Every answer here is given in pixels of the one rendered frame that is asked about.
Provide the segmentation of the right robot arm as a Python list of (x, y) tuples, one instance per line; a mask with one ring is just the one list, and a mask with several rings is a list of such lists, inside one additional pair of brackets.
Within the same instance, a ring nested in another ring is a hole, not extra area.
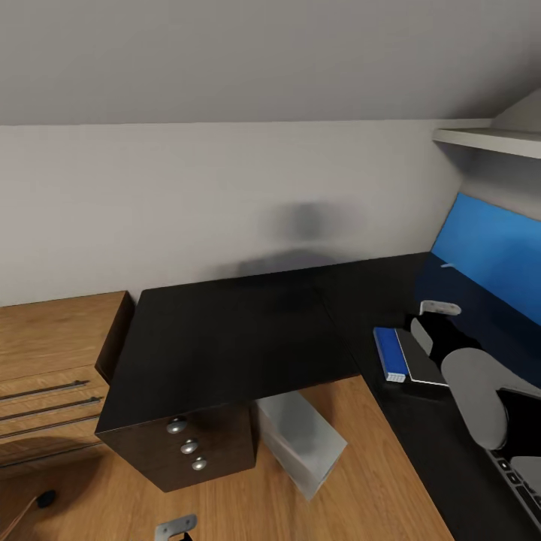
[(541, 497), (541, 389), (447, 319), (461, 313), (458, 305), (424, 301), (421, 309), (405, 315), (404, 328), (437, 364), (474, 441), (503, 456)]

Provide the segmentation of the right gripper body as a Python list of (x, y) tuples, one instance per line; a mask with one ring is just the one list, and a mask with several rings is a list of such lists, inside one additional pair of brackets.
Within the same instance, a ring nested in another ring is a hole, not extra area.
[(416, 317), (416, 315), (410, 315), (409, 313), (407, 313), (405, 315), (405, 325), (404, 325), (404, 328), (406, 331), (411, 331), (411, 322), (413, 321), (413, 319)]

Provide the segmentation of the folder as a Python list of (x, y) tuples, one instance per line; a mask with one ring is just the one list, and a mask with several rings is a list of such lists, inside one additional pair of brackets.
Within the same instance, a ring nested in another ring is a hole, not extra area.
[(413, 382), (410, 379), (395, 329), (375, 327), (373, 335), (387, 381), (428, 385), (423, 382)]

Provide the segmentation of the notebook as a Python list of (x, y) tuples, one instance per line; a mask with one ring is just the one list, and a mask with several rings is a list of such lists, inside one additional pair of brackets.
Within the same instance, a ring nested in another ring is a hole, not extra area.
[(405, 328), (395, 328), (395, 333), (407, 364), (410, 379), (413, 382), (448, 388), (447, 381), (438, 370), (437, 364), (429, 358), (411, 331), (406, 331)]

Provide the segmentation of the keyboard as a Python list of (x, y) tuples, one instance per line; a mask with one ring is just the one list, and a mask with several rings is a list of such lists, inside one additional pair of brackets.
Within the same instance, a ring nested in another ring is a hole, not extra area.
[(494, 450), (484, 449), (494, 466), (506, 480), (507, 485), (520, 501), (525, 512), (536, 525), (537, 530), (541, 532), (541, 497), (533, 488), (518, 474), (512, 465), (496, 453)]

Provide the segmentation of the swivel chair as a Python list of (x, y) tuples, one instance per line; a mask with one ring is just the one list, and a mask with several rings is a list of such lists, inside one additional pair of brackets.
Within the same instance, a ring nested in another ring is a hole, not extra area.
[(12, 522), (5, 528), (5, 531), (0, 534), (0, 541), (5, 541), (8, 536), (13, 532), (13, 529), (16, 525), (22, 520), (22, 517), (27, 513), (27, 511), (32, 507), (33, 503), (38, 503), (38, 507), (42, 509), (52, 505), (55, 497), (55, 491), (46, 491), (41, 495), (34, 495), (26, 505), (20, 510), (20, 513), (17, 513), (17, 516), (12, 520)]

